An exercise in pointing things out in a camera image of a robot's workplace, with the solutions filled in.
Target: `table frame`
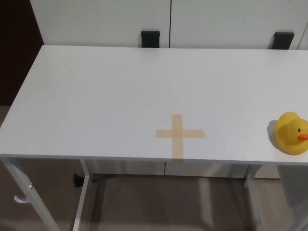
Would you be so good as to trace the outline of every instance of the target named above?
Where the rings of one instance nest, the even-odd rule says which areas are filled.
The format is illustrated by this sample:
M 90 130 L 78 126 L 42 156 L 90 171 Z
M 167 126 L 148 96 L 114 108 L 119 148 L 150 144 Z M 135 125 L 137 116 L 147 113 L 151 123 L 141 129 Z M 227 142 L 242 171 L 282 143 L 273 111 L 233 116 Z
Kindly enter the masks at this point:
M 25 194 L 26 198 L 24 203 L 30 203 L 39 217 L 42 219 L 43 223 L 49 231 L 60 231 L 58 224 L 53 219 L 49 210 L 45 206 L 32 182 L 22 170 L 21 166 L 18 164 L 15 158 L 3 157 L 1 158 L 5 167 L 8 169 L 9 173 L 12 175 L 20 189 Z M 87 194 L 87 188 L 90 183 L 92 183 L 92 176 L 95 173 L 92 161 L 86 159 L 80 159 L 85 177 L 81 190 L 81 195 L 78 203 L 78 208 L 76 212 L 76 218 L 73 226 L 73 231 L 79 231 L 81 224 L 81 216 L 85 197 Z M 263 231 L 262 220 L 260 216 L 260 211 L 257 202 L 257 193 L 254 186 L 254 178 L 257 171 L 262 167 L 262 165 L 249 165 L 246 173 L 245 187 L 248 190 L 250 205 L 252 210 L 252 216 L 256 231 Z M 308 208 L 301 214 L 300 217 L 295 219 L 294 224 L 290 227 L 289 231 L 304 231 L 304 228 L 308 225 Z

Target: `orange beak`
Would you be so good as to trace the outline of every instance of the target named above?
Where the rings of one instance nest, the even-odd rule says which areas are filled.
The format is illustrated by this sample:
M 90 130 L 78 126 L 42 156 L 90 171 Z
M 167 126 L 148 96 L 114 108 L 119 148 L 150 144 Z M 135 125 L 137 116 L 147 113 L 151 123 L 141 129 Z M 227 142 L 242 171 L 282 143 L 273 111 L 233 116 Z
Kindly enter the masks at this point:
M 299 141 L 308 141 L 308 134 L 301 134 L 297 137 Z

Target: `cabinet door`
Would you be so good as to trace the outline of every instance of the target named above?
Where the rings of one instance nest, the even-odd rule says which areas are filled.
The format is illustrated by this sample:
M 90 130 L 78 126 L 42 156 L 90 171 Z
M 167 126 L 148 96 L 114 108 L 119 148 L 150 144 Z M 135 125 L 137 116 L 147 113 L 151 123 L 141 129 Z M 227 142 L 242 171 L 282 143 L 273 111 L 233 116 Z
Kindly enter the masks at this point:
M 303 34 L 303 37 L 298 45 L 299 50 L 308 50 L 308 23 Z
M 308 22 L 304 0 L 173 0 L 170 47 L 266 49 L 276 31 L 295 33 Z
M 168 47 L 168 0 L 31 0 L 47 45 L 137 47 L 142 30 L 159 30 Z

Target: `white cabinet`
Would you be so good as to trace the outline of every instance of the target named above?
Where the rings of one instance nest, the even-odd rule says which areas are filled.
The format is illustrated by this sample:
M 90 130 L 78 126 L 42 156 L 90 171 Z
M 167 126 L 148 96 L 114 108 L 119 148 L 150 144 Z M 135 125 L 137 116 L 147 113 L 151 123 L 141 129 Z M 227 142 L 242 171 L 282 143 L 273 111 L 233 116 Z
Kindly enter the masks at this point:
M 276 31 L 290 31 L 297 49 L 307 9 L 305 0 L 173 0 L 170 47 L 266 49 Z
M 308 50 L 308 23 L 306 26 L 306 30 L 303 34 L 303 37 L 298 45 L 299 50 Z
M 142 30 L 159 30 L 168 47 L 170 1 L 31 0 L 46 45 L 137 47 Z
M 133 175 L 164 175 L 164 162 L 147 161 L 109 161 L 93 162 L 96 173 L 101 174 L 133 174 Z
M 243 178 L 248 165 L 166 162 L 166 175 Z

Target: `tape cross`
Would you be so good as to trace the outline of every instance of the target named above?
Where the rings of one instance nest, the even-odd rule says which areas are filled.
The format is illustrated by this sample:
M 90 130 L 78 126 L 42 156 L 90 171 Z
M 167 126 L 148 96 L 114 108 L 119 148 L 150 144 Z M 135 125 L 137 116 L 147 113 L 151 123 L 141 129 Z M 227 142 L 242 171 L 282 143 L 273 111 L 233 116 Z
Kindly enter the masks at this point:
M 157 138 L 172 138 L 172 158 L 184 158 L 184 138 L 201 138 L 204 139 L 205 133 L 203 130 L 187 129 L 183 130 L 182 115 L 172 115 L 172 129 L 156 130 Z

